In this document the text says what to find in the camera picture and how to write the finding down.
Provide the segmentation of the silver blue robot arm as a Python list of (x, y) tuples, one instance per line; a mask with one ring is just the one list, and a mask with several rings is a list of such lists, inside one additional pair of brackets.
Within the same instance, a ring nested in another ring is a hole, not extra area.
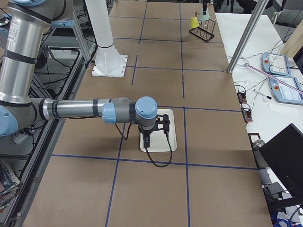
[(72, 28), (71, 0), (11, 0), (8, 40), (0, 70), (0, 134), (5, 137), (39, 121), (99, 118), (105, 123), (132, 123), (147, 141), (158, 130), (157, 103), (148, 96), (131, 102), (126, 97), (92, 100), (52, 100), (28, 95), (43, 31)]

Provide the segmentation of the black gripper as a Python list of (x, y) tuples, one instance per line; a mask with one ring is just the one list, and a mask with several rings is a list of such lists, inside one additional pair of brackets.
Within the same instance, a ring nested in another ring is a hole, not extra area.
[(154, 131), (154, 127), (138, 125), (139, 132), (143, 135), (143, 146), (150, 147), (150, 135)]

